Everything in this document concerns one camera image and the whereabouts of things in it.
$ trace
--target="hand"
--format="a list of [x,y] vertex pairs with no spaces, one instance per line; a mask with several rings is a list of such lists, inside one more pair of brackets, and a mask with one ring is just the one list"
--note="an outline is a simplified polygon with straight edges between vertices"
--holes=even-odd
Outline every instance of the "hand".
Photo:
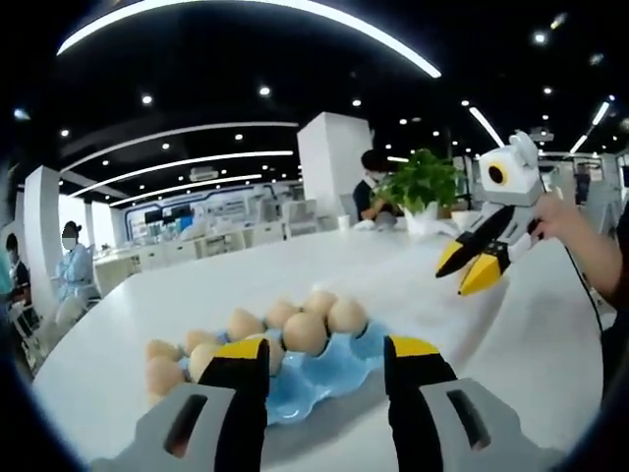
[[540,220],[540,224],[531,233],[534,241],[543,236],[544,239],[557,238],[565,244],[566,238],[579,230],[579,209],[564,202],[555,193],[543,194],[536,203],[534,212]]

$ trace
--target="white robot head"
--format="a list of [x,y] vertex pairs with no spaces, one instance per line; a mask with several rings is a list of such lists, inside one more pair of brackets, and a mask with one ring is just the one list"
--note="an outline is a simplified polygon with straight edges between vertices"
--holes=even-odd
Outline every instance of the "white robot head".
[[540,180],[538,149],[526,133],[509,138],[479,158],[481,183],[486,192],[527,194]]

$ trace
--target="blue protective gown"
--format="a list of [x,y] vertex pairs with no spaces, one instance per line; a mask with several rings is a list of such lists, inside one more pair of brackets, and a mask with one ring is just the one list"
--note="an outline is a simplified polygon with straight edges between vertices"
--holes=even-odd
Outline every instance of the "blue protective gown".
[[59,277],[59,289],[57,291],[59,303],[74,295],[86,304],[89,297],[97,295],[92,285],[91,254],[81,243],[77,243],[75,249],[65,254],[55,267],[55,275]]

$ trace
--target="potted plant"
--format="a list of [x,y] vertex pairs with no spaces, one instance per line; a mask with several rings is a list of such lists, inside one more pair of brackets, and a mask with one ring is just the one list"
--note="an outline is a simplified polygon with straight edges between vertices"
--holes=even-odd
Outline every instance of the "potted plant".
[[458,171],[449,161],[439,159],[428,149],[420,149],[374,193],[377,198],[402,208],[411,234],[454,236],[454,228],[438,221],[438,212],[456,203],[457,176]]

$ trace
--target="robot eye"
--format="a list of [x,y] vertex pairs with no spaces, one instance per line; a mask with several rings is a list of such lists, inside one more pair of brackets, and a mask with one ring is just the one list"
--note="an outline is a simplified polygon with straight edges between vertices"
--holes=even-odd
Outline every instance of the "robot eye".
[[504,185],[507,181],[507,174],[504,171],[504,169],[502,169],[501,166],[497,165],[497,164],[492,164],[489,167],[489,178],[491,179],[491,181],[495,184],[498,185]]

